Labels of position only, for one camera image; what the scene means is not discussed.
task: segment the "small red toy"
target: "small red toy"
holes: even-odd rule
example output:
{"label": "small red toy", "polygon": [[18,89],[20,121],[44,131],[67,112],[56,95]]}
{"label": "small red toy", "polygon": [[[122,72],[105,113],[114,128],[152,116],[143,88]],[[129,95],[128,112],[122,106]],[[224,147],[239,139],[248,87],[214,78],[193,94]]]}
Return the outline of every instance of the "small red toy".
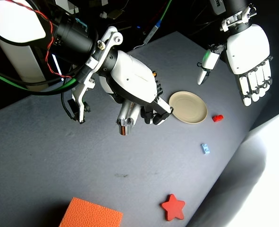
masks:
{"label": "small red toy", "polygon": [[219,122],[223,119],[223,115],[217,115],[217,116],[213,116],[212,119],[214,122]]}
{"label": "small red toy", "polygon": [[166,220],[171,221],[174,218],[183,220],[182,208],[185,204],[184,201],[178,201],[173,194],[169,195],[169,200],[161,204],[161,207],[166,211]]}

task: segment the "round plate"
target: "round plate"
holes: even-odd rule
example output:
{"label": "round plate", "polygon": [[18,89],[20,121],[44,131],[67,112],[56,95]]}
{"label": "round plate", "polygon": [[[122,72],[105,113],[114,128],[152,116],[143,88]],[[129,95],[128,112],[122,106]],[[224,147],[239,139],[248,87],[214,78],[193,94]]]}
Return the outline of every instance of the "round plate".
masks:
{"label": "round plate", "polygon": [[204,101],[197,95],[178,91],[169,98],[169,105],[174,108],[173,115],[182,122],[197,124],[207,116],[207,108]]}

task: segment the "orange object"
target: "orange object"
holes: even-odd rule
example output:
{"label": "orange object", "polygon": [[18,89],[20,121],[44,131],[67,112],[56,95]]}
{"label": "orange object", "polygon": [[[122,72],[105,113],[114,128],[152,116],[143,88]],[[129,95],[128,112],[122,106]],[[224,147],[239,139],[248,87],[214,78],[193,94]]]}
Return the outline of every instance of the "orange object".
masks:
{"label": "orange object", "polygon": [[166,211],[166,220],[171,221],[174,218],[183,220],[182,208],[185,204],[184,201],[177,200],[173,194],[169,195],[169,200],[161,204],[161,207]]}
{"label": "orange object", "polygon": [[59,227],[119,227],[123,213],[73,198]]}

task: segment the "green cable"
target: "green cable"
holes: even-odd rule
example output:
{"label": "green cable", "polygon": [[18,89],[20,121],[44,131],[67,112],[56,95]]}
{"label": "green cable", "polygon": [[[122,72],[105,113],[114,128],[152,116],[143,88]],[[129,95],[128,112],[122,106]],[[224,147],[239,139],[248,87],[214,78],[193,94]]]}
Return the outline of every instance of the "green cable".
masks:
{"label": "green cable", "polygon": [[[15,87],[17,87],[17,88],[19,88],[19,89],[22,89],[22,90],[25,90],[25,91],[30,91],[30,90],[28,90],[27,88],[21,87],[20,85],[17,85],[17,84],[15,84],[15,83],[13,83],[12,81],[10,81],[10,80],[8,80],[8,79],[5,79],[5,78],[3,78],[3,77],[1,77],[1,76],[0,76],[0,80],[4,81],[4,82],[6,82],[6,83],[8,83],[8,84],[10,84],[10,85],[12,85],[12,86],[15,86]],[[63,86],[58,87],[57,89],[54,89],[54,90],[52,90],[52,91],[60,91],[60,90],[63,90],[63,89],[65,89],[65,88],[67,88],[68,86],[74,84],[75,82],[76,82],[76,79],[72,78],[70,81],[68,81],[68,82],[67,82],[66,84],[64,84]]]}
{"label": "green cable", "polygon": [[169,0],[169,3],[167,4],[167,7],[166,7],[166,9],[164,10],[164,12],[163,12],[163,14],[162,14],[160,20],[162,20],[162,19],[164,18],[164,16],[166,15],[166,13],[167,13],[167,11],[168,11],[168,8],[169,8],[169,6],[170,6],[170,4],[171,4],[171,2],[172,2],[172,0]]}

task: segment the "blue block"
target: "blue block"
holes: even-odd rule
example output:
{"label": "blue block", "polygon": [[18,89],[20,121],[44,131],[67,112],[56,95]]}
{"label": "blue block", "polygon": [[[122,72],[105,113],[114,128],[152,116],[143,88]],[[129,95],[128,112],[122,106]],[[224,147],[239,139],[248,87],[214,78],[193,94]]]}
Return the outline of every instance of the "blue block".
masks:
{"label": "blue block", "polygon": [[201,144],[202,150],[205,155],[208,155],[210,153],[209,148],[207,147],[207,144]]}

